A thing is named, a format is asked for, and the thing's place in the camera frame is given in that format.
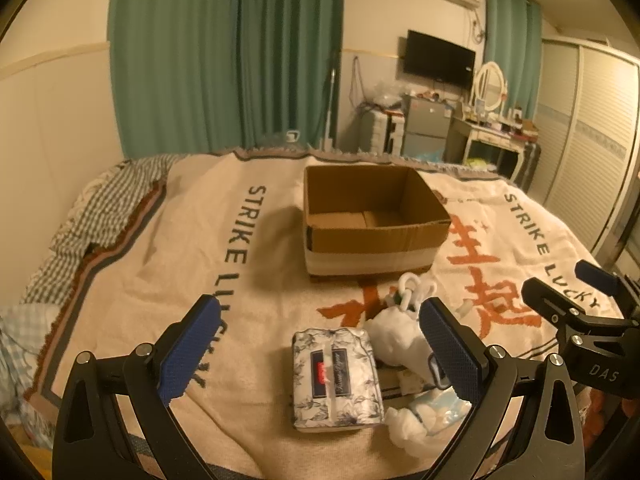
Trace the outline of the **white stuffing bag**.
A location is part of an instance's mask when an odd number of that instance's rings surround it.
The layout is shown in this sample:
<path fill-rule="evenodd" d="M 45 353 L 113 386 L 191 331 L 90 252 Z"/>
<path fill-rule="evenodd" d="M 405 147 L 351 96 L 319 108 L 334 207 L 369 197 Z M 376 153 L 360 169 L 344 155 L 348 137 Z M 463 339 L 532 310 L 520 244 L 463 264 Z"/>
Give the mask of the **white stuffing bag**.
<path fill-rule="evenodd" d="M 414 410 L 388 408 L 384 422 L 393 445 L 416 458 L 427 456 L 432 439 L 447 429 L 445 417 L 424 402 L 419 402 Z"/>

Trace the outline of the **floral tissue pack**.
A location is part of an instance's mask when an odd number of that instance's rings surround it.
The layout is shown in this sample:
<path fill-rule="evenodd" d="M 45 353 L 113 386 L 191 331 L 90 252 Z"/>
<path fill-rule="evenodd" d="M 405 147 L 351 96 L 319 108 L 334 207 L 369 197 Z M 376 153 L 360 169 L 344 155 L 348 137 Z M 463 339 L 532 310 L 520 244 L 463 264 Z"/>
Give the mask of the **floral tissue pack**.
<path fill-rule="evenodd" d="M 303 330 L 294 334 L 292 352 L 296 430 L 358 430 L 384 422 L 378 370 L 365 330 Z"/>

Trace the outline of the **brown cardboard box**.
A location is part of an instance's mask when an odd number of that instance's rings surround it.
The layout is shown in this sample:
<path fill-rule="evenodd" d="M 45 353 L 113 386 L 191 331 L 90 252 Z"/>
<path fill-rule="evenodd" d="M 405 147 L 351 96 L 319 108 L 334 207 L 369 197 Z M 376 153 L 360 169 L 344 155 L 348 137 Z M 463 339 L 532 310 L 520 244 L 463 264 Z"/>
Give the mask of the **brown cardboard box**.
<path fill-rule="evenodd" d="M 418 170 L 378 165 L 309 166 L 304 248 L 313 276 L 372 276 L 425 269 L 451 217 Z"/>

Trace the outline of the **blue white tissue pack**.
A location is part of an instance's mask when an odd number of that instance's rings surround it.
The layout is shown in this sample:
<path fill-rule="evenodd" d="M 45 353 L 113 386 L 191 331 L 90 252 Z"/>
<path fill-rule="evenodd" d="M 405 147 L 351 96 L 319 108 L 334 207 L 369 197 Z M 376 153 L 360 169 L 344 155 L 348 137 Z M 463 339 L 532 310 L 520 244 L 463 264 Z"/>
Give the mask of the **blue white tissue pack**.
<path fill-rule="evenodd" d="M 429 380 L 406 368 L 397 376 L 400 392 L 411 398 L 409 411 L 419 419 L 426 432 L 434 436 L 464 419 L 469 414 L 471 403 L 457 396 L 434 356 L 430 356 L 427 370 L 431 373 Z"/>

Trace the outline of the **white sliding wardrobe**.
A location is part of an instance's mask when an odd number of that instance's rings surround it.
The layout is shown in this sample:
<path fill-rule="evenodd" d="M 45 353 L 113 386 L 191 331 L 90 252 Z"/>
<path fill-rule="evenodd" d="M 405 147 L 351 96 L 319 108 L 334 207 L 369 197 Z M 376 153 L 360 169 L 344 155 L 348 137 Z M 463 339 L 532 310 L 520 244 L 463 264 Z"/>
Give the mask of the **white sliding wardrobe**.
<path fill-rule="evenodd" d="M 620 218 L 639 156 L 639 59 L 570 37 L 542 40 L 528 195 L 593 255 Z"/>

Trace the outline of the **white dressing table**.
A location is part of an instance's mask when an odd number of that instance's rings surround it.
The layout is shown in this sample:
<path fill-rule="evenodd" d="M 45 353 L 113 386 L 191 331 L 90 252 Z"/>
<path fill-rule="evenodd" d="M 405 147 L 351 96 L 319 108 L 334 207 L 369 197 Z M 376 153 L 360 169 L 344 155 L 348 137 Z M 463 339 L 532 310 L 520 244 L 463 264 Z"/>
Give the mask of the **white dressing table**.
<path fill-rule="evenodd" d="M 450 122 L 442 160 L 471 167 L 472 161 L 479 159 L 485 169 L 527 191 L 540 153 L 536 142 L 454 118 Z"/>

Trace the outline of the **checkered bed sheet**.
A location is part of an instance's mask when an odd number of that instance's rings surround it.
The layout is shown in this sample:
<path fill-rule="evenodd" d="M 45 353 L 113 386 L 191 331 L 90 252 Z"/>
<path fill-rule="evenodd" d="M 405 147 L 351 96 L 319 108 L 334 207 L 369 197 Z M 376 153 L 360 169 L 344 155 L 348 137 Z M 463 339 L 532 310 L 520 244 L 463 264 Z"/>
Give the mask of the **checkered bed sheet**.
<path fill-rule="evenodd" d="M 21 302 L 64 304 L 85 256 L 93 248 L 114 243 L 153 185 L 166 180 L 180 159 L 177 154 L 126 159 L 86 184 L 53 235 Z"/>

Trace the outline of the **oval vanity mirror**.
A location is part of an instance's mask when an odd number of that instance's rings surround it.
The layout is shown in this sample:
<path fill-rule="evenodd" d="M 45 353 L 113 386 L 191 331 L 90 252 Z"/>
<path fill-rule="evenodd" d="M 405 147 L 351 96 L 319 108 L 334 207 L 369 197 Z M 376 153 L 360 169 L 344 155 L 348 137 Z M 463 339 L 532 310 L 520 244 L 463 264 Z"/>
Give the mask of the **oval vanity mirror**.
<path fill-rule="evenodd" d="M 508 82 L 500 66 L 489 61 L 480 66 L 472 84 L 471 105 L 484 104 L 484 110 L 495 112 L 502 107 L 508 93 Z"/>

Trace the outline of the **grey mini fridge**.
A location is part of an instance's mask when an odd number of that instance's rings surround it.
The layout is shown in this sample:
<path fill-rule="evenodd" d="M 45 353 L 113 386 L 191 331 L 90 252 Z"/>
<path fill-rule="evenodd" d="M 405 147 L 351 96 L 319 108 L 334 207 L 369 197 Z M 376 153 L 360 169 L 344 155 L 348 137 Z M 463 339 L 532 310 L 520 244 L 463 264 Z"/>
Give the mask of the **grey mini fridge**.
<path fill-rule="evenodd" d="M 428 162 L 440 162 L 451 122 L 450 107 L 443 102 L 405 96 L 404 112 L 402 154 Z"/>

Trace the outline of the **cream woven blanket with lettering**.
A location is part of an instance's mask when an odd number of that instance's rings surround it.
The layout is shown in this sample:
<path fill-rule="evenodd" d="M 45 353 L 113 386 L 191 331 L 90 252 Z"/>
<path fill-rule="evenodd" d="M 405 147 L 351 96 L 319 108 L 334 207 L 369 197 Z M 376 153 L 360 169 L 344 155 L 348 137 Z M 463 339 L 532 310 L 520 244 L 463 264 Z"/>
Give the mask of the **cream woven blanket with lettering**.
<path fill-rule="evenodd" d="M 121 356 L 152 341 L 213 294 L 221 328 L 186 393 L 172 402 L 186 434 L 228 479 L 417 477 L 452 436 L 416 458 L 383 427 L 303 434 L 292 424 L 292 338 L 309 327 L 356 327 L 395 290 L 393 278 L 313 278 L 304 252 L 304 173 L 312 156 L 194 155 L 153 185 L 113 244 L 90 250 L 53 323 L 26 399 L 58 417 L 74 357 Z M 490 174 L 423 167 L 450 214 L 428 267 L 437 295 L 488 344 L 541 358 L 552 326 L 526 308 L 536 276 L 587 312 L 614 316 L 611 300 L 575 276 L 588 257 L 576 235 L 519 188 Z"/>

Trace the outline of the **green curtain by wardrobe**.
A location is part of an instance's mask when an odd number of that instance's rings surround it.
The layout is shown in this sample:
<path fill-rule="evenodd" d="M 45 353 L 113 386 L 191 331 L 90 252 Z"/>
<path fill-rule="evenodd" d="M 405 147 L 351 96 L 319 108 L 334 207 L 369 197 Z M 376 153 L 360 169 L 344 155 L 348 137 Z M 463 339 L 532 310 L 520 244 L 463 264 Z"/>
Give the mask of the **green curtain by wardrobe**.
<path fill-rule="evenodd" d="M 535 0 L 485 0 L 484 62 L 502 70 L 508 94 L 506 108 L 521 107 L 534 117 L 540 79 L 542 13 Z"/>

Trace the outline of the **large green curtain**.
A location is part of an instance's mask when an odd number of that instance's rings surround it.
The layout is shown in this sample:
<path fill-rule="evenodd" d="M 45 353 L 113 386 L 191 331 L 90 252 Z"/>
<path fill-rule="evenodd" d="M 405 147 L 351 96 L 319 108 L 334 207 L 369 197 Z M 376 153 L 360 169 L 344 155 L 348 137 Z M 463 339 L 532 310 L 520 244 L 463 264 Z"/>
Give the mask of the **large green curtain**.
<path fill-rule="evenodd" d="M 110 0 L 122 150 L 200 154 L 336 135 L 344 0 Z"/>

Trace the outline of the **black wall television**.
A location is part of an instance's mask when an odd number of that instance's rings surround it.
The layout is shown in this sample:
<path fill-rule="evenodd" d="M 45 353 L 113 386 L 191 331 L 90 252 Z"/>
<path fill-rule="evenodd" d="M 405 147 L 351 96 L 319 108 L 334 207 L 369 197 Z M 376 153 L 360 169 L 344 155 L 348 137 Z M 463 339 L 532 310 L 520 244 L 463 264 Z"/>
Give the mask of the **black wall television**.
<path fill-rule="evenodd" d="M 407 74 L 431 78 L 470 90 L 474 78 L 476 54 L 458 44 L 408 30 L 404 54 Z"/>

